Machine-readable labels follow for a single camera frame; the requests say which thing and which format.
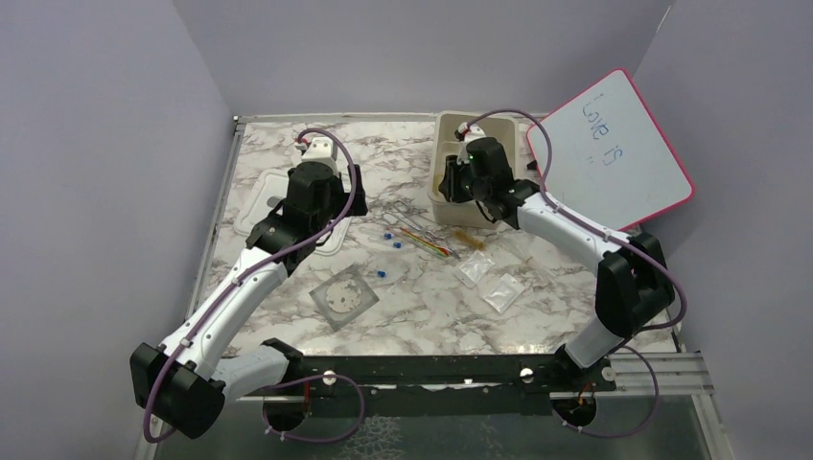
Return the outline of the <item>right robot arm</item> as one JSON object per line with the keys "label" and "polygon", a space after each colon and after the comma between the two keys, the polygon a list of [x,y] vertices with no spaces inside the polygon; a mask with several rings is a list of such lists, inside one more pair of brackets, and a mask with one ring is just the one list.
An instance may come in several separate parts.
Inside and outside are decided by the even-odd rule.
{"label": "right robot arm", "polygon": [[675,300],[657,238],[602,227],[556,202],[538,184],[516,178],[494,137],[480,137],[447,155],[438,190],[449,202],[473,202],[486,217],[552,243],[595,277],[594,316],[560,347],[552,367],[565,389],[587,382],[597,361]]}

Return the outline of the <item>amber rubber tubing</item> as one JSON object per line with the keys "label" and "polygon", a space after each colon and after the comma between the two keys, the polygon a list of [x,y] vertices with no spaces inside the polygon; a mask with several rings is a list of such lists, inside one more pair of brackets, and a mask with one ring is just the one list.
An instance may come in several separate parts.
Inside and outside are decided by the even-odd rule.
{"label": "amber rubber tubing", "polygon": [[442,196],[448,196],[450,193],[450,182],[447,177],[443,177],[437,185],[437,191]]}

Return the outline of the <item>pink framed whiteboard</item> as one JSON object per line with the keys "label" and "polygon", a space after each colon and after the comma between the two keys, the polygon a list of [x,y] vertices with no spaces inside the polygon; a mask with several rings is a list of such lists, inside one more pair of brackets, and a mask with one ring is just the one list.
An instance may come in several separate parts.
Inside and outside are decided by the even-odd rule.
{"label": "pink framed whiteboard", "polygon": [[695,196],[692,179],[624,69],[552,111],[525,138],[553,197],[616,230]]}

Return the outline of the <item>beige plastic storage bin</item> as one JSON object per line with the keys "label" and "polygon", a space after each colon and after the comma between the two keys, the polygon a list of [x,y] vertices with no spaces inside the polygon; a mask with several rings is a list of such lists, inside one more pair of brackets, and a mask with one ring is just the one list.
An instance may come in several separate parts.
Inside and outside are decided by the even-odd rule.
{"label": "beige plastic storage bin", "polygon": [[[500,226],[491,221],[483,196],[487,179],[506,177],[517,172],[519,128],[507,116],[487,117],[472,127],[467,123],[476,115],[469,112],[443,111],[435,120],[433,154],[430,156],[428,197],[433,220],[446,226],[493,230]],[[481,152],[470,153],[468,145],[494,149],[502,146],[502,160],[489,159]]]}

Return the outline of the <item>white bin lid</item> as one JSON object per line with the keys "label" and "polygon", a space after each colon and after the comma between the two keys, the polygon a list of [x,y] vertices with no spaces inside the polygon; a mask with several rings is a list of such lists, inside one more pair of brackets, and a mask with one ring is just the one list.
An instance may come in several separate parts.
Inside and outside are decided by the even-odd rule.
{"label": "white bin lid", "polygon": [[[282,172],[273,170],[262,172],[234,220],[235,232],[247,237],[254,225],[264,219],[279,200],[286,195],[287,186],[287,176]],[[351,223],[351,218],[345,218],[340,222],[330,236],[326,236],[319,241],[323,245],[317,247],[314,254],[324,257],[336,255],[344,242]]]}

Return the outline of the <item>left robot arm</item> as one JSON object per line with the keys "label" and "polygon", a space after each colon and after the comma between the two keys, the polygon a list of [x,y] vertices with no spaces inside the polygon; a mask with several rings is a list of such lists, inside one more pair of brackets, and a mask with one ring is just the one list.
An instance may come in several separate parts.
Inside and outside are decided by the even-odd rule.
{"label": "left robot arm", "polygon": [[178,431],[205,433],[223,408],[264,386],[286,394],[300,384],[292,350],[262,345],[246,356],[222,355],[251,314],[346,217],[367,213],[360,167],[345,190],[335,168],[304,161],[289,172],[285,198],[258,222],[228,276],[200,309],[159,345],[139,344],[129,358],[143,436],[157,444]]}

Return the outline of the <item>metal crucible tongs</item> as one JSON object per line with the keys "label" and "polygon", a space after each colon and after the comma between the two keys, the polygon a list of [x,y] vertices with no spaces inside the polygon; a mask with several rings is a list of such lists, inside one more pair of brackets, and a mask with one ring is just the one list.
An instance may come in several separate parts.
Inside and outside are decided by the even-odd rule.
{"label": "metal crucible tongs", "polygon": [[458,251],[454,249],[449,239],[435,229],[433,223],[424,218],[410,203],[399,199],[387,205],[383,211],[383,220],[389,226],[404,227],[430,242],[450,249],[455,255],[454,259],[460,259]]}

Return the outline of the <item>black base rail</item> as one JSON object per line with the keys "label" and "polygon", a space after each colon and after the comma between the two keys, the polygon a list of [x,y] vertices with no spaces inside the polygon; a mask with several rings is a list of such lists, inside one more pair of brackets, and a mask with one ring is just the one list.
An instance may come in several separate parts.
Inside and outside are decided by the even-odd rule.
{"label": "black base rail", "polygon": [[303,356],[249,393],[274,414],[320,418],[546,415],[553,398],[604,395],[603,359],[579,375],[554,355]]}

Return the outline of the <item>small clear zip bag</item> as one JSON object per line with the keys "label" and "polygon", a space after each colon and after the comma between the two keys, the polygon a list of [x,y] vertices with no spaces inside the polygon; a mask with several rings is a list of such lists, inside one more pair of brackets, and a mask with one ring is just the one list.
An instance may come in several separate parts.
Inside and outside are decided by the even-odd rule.
{"label": "small clear zip bag", "polygon": [[474,288],[495,265],[485,253],[474,252],[454,270],[454,276],[466,288]]}

